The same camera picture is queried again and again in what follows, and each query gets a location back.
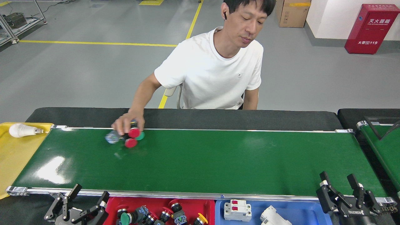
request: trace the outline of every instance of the gray floor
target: gray floor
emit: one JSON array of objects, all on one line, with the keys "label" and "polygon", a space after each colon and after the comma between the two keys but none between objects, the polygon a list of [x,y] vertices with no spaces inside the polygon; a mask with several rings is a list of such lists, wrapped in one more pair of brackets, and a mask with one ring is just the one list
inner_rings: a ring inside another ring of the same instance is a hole
[{"label": "gray floor", "polygon": [[[192,36],[223,24],[221,0],[204,0]],[[39,2],[42,10],[55,2]],[[198,7],[195,0],[139,6],[136,0],[76,0],[50,7],[23,40],[178,44]],[[31,2],[13,12],[37,13]],[[0,7],[3,14],[8,6]],[[258,109],[337,112],[400,108],[400,48],[376,55],[313,46],[304,28],[279,28],[275,12],[257,40],[264,46]],[[0,123],[25,121],[47,106],[129,107],[139,83],[173,47],[18,43],[0,52]],[[157,90],[147,108],[158,108]],[[175,96],[166,108],[174,108]]]}]

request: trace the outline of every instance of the yellow floor line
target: yellow floor line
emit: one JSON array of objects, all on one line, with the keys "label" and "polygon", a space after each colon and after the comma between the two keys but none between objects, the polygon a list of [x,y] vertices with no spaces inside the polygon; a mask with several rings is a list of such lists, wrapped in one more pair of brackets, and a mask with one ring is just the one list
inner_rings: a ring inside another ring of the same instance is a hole
[{"label": "yellow floor line", "polygon": [[51,44],[106,44],[106,45],[135,45],[135,46],[159,46],[176,47],[176,44],[146,44],[146,43],[119,43],[119,42],[81,42],[81,41],[47,41],[47,40],[20,40],[24,43],[51,43]]},{"label": "yellow floor line", "polygon": [[159,6],[164,0],[149,0],[139,3],[140,6]]},{"label": "yellow floor line", "polygon": [[[203,5],[203,2],[204,2],[204,0],[202,0],[201,3],[199,4],[199,6],[197,7],[196,14],[194,15],[194,18],[192,20],[192,24],[190,25],[188,35],[186,35],[186,39],[189,39],[190,36],[192,35],[193,28],[194,28],[194,25],[196,24],[197,17],[199,16],[200,9],[201,9],[201,6]],[[161,98],[161,102],[160,102],[160,105],[158,106],[158,108],[164,108],[165,103],[167,102],[167,99],[168,99],[168,97],[165,96],[165,92],[164,92],[164,95]]]},{"label": "yellow floor line", "polygon": [[201,6],[203,5],[203,2],[204,2],[204,1],[201,1],[201,3],[199,4],[199,6],[197,7],[196,14],[194,15],[192,24],[190,25],[190,28],[189,28],[188,35],[186,35],[186,39],[189,39],[190,36],[192,35],[192,31],[193,31],[193,28],[194,28],[194,24],[196,23],[196,20],[197,20],[197,17],[198,17],[198,15],[199,15],[199,13],[200,13],[200,9],[201,9]]},{"label": "yellow floor line", "polygon": [[8,1],[2,2],[2,3],[0,3],[0,6],[5,6],[5,5],[7,5],[8,3],[9,3]]}]

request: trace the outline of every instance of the man's right hand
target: man's right hand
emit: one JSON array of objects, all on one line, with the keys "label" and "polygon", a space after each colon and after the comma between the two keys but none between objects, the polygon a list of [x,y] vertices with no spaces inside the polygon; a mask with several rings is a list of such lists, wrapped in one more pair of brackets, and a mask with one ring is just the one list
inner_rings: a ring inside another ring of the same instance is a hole
[{"label": "man's right hand", "polygon": [[119,135],[124,135],[129,133],[130,130],[130,122],[135,119],[138,123],[138,128],[140,131],[143,131],[144,128],[144,117],[143,111],[128,111],[127,113],[120,116],[118,119],[115,120],[111,127],[118,132]]}]

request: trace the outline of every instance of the white t-shirt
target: white t-shirt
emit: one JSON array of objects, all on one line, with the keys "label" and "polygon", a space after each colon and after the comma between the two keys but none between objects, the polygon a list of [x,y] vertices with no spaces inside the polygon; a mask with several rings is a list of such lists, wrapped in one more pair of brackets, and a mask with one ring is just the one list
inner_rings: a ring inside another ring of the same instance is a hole
[{"label": "white t-shirt", "polygon": [[214,33],[221,29],[179,43],[154,71],[167,89],[183,83],[184,108],[238,109],[244,91],[261,84],[262,45],[253,40],[234,57],[224,58],[214,46]]}]

